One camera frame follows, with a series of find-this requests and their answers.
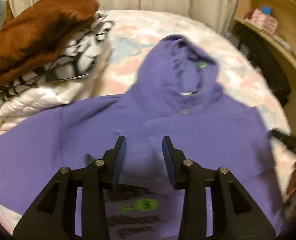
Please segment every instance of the purple hoodie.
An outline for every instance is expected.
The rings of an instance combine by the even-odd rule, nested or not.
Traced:
[[[283,202],[268,133],[256,108],[222,92],[217,74],[211,57],[171,35],[147,55],[138,81],[124,95],[28,118],[0,136],[0,204],[23,214],[60,167],[85,167],[86,155],[101,158],[123,135],[122,185],[105,192],[111,239],[176,239],[184,192],[175,192],[168,180],[161,141],[169,135],[175,148],[202,167],[228,167],[280,233]],[[78,195],[77,233],[80,206]],[[207,213],[211,235],[211,205]]]

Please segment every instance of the pastel floral bed sheet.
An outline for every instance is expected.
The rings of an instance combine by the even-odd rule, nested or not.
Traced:
[[[225,93],[248,106],[257,106],[267,129],[279,127],[290,132],[283,109],[264,78],[235,47],[204,24],[169,13],[130,10],[109,11],[107,20],[115,22],[109,34],[113,52],[108,67],[96,84],[94,96],[126,92],[136,81],[137,70],[149,51],[160,39],[177,33],[217,60],[220,66],[218,82]],[[272,139],[271,144],[280,190],[284,195],[296,157],[276,139]],[[20,217],[0,205],[0,222],[11,234]]]

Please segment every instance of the brown pillow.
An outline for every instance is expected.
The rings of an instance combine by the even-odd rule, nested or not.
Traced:
[[[97,8],[95,0],[40,0],[11,20],[0,31],[0,86],[56,60]]]

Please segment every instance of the silver bolt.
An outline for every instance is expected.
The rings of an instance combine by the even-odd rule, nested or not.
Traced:
[[[229,169],[226,168],[226,167],[220,167],[220,172],[223,173],[223,174],[227,174],[229,172]]]
[[[191,165],[193,165],[193,161],[192,160],[189,160],[189,159],[185,159],[184,160],[184,165],[191,166]]]
[[[96,160],[95,164],[96,164],[97,166],[102,166],[102,165],[105,164],[105,161],[104,161],[104,160]]]
[[[62,167],[62,168],[60,168],[60,173],[62,173],[62,174],[65,174],[68,171],[69,171],[69,168],[68,167]]]

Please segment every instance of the bed sheet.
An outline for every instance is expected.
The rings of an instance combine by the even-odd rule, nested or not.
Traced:
[[[136,81],[137,70],[158,41],[170,34],[182,34],[218,61],[218,82],[224,92],[248,106],[257,106],[267,129],[290,128],[277,99],[264,78],[227,40],[204,24],[179,15],[151,12],[109,11],[107,20],[115,26],[109,33],[112,55],[108,67],[95,85],[93,96],[121,94]],[[284,195],[296,157],[279,141],[272,139],[275,170]],[[12,234],[20,215],[0,205],[0,222]]]

